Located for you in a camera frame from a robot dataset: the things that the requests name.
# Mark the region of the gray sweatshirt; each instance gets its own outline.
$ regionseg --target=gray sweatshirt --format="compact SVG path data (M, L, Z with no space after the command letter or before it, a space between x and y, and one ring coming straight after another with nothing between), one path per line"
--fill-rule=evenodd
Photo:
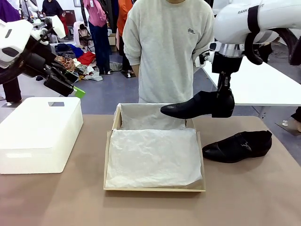
M144 103L178 103L193 96L196 57L214 41L214 15L204 0L138 0L123 31L124 52L139 65Z

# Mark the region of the black leather shoe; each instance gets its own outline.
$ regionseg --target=black leather shoe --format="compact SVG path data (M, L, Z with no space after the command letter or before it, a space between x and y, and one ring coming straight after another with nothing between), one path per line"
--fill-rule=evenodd
M230 90L222 93L200 91L186 102L161 107L161 112L178 119L192 119L205 114L211 114L213 118L229 118L234 106Z
M242 132L205 146L203 157L212 161L234 163L246 158L265 156L271 147L271 132Z

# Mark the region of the pink shirt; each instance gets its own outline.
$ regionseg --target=pink shirt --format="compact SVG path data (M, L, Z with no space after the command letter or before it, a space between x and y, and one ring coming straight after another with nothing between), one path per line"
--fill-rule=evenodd
M91 7L90 1L93 1L94 7ZM89 22L94 26L103 27L107 22L107 15L103 11L100 3L97 0L83 0L83 3L90 15Z

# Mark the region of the person in pink shirt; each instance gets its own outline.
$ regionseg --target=person in pink shirt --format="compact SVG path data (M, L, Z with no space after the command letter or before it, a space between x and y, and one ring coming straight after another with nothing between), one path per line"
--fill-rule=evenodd
M108 38L107 15L98 0L83 0L89 17L89 28L94 43L96 66L100 74L110 74L111 47Z

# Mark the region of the orange jacket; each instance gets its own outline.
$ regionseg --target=orange jacket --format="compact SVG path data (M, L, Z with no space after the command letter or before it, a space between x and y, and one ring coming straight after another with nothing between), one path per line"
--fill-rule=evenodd
M117 27L119 35L122 36L124 25L127 21L127 14L133 7L132 0L118 0L119 4L119 16L117 20Z

